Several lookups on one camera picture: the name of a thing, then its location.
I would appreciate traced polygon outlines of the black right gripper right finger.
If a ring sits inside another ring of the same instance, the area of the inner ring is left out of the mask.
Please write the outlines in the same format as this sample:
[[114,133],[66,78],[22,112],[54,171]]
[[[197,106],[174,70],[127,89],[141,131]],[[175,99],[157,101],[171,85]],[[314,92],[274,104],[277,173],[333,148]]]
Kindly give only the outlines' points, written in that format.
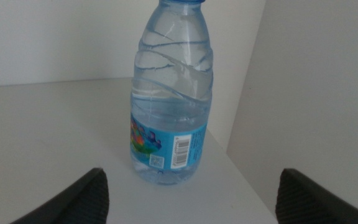
[[296,169],[284,169],[275,206],[281,224],[358,223],[358,208]]

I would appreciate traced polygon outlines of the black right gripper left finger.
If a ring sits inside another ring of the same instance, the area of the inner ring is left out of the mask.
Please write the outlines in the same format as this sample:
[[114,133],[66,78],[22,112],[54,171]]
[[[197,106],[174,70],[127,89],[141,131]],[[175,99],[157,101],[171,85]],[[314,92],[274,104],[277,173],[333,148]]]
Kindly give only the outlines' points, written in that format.
[[106,173],[93,168],[35,210],[13,224],[106,224],[109,189]]

